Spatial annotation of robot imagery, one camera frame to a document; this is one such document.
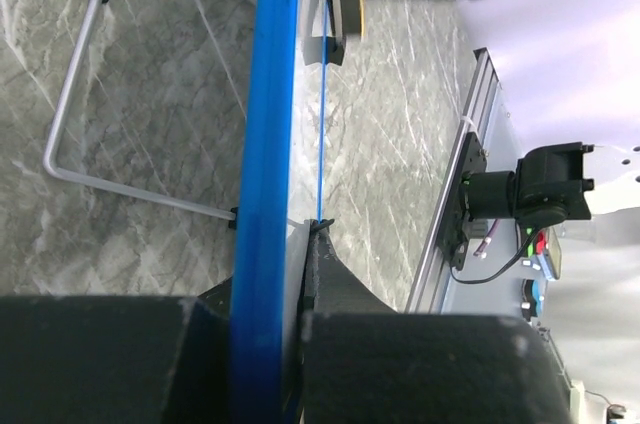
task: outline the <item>metal frame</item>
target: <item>metal frame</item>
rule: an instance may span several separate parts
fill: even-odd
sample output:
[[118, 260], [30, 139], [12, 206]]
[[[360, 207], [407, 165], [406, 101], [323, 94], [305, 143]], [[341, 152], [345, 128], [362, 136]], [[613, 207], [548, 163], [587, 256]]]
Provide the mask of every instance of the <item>metal frame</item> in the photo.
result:
[[454, 171], [458, 164], [465, 135], [469, 131], [474, 131], [478, 134], [480, 142], [484, 144], [498, 88], [498, 78], [488, 51], [481, 50], [477, 56], [478, 65], [471, 82], [469, 96], [453, 144], [451, 159], [422, 250], [418, 271], [411, 286], [405, 312], [440, 313], [442, 311], [450, 275], [447, 272], [448, 263], [445, 262], [444, 256], [436, 246], [436, 236], [442, 223], [445, 203], [451, 190]]
[[[246, 0], [252, 5], [256, 5], [256, 0]], [[45, 147], [44, 157], [42, 164], [47, 173], [56, 179], [72, 182], [74, 184], [81, 184], [87, 187], [93, 187], [102, 191], [114, 192], [127, 197], [133, 197], [135, 199], [141, 199], [144, 201], [153, 202], [156, 204], [162, 204], [165, 206], [175, 207], [184, 211], [191, 211], [198, 214], [205, 214], [211, 217], [218, 217], [228, 221], [236, 219], [236, 214], [231, 211], [225, 211], [222, 209], [216, 209], [213, 207], [197, 204], [183, 199], [176, 199], [174, 197], [165, 196], [155, 192], [150, 192], [144, 189], [139, 189], [133, 186], [127, 186], [119, 184], [117, 182], [101, 179], [98, 177], [81, 174], [79, 172], [63, 169], [58, 165], [57, 157], [60, 147], [60, 141], [64, 133], [67, 116], [71, 105], [71, 98], [73, 96], [78, 76], [80, 73], [80, 67], [84, 60], [89, 42], [91, 40], [91, 33], [96, 23], [98, 11], [102, 5], [102, 0], [89, 0], [87, 5], [87, 11], [78, 33], [78, 39], [76, 41], [67, 75], [60, 92], [60, 98], [58, 99], [58, 106], [51, 123], [49, 130], [49, 137], [47, 138], [47, 144]]]

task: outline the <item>white plastic part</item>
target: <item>white plastic part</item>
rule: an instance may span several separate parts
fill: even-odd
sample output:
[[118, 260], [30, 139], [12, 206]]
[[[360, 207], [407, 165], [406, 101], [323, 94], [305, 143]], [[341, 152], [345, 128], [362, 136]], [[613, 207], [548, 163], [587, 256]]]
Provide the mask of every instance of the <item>white plastic part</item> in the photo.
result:
[[584, 177], [595, 181], [584, 193], [591, 214], [640, 207], [640, 147], [596, 146], [584, 155]]

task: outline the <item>gray marble surface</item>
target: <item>gray marble surface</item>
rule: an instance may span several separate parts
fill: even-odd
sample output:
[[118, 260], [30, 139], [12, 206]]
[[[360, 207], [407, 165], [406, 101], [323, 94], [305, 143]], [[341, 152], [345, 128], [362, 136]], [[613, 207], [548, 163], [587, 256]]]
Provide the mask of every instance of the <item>gray marble surface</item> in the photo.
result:
[[[0, 293], [198, 293], [232, 272], [226, 222], [49, 178], [48, 126], [86, 0], [0, 0]], [[64, 167], [237, 205], [253, 7], [111, 0], [60, 150]], [[328, 72], [324, 215], [340, 257], [401, 308], [474, 59], [453, 4], [367, 0], [367, 35]], [[319, 78], [311, 70], [309, 82]], [[294, 115], [318, 128], [319, 96]], [[292, 213], [316, 139], [294, 140]]]

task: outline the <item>black mounting plate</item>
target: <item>black mounting plate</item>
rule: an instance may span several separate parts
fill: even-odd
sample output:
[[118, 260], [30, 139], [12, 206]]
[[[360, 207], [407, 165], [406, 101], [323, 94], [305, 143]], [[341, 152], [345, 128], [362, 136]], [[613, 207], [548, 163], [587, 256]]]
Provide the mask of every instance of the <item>black mounting plate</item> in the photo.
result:
[[462, 143], [460, 156], [453, 173], [453, 180], [444, 206], [442, 222], [436, 236], [436, 246], [445, 262], [461, 271], [473, 232], [464, 204], [463, 180], [466, 175], [485, 172], [487, 158], [475, 132], [468, 132]]

